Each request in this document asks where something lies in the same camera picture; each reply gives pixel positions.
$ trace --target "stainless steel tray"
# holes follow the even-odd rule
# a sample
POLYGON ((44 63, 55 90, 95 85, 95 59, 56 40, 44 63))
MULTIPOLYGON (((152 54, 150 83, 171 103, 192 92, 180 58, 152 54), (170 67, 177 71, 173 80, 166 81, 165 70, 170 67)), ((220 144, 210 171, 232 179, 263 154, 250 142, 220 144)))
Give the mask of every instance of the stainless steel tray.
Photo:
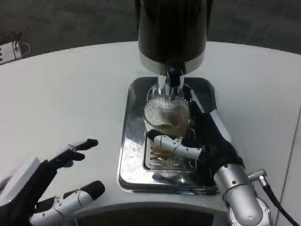
MULTIPOLYGON (((206 184, 199 174, 195 160, 173 158, 158 159, 153 155, 145 135, 142 118, 148 90, 157 82, 155 77, 136 79, 130 86, 121 141, 118 184, 127 192, 136 193, 204 193, 206 184)), ((215 108, 211 84, 201 78, 186 78, 194 89, 205 111, 215 108)))

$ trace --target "robotic arm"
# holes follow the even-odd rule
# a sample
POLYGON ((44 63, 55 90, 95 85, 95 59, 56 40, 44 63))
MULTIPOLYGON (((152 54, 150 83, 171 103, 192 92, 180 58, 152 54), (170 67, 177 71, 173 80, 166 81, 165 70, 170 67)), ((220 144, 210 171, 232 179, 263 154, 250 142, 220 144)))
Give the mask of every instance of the robotic arm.
MULTIPOLYGON (((148 138, 155 145, 177 156, 198 159, 209 164, 218 191, 228 208, 231 226, 273 226, 268 205, 257 196, 251 184, 252 181, 259 180, 263 189, 266 191, 269 188, 272 193, 265 179, 266 172, 259 170, 250 175, 246 174, 243 160, 230 143, 230 136, 215 111, 204 113, 194 101, 190 103, 190 111, 202 139, 199 148, 184 146, 182 138, 177 139, 155 130, 147 133, 148 138)), ((298 226, 292 218, 291 220, 293 225, 298 226)))
POLYGON ((104 193, 104 186, 95 181, 81 189, 38 202, 61 167, 81 161, 88 150, 98 145, 86 139, 67 145, 51 160, 38 158, 25 161, 15 172, 0 183, 0 222, 4 226, 60 225, 72 213, 88 205, 104 193))

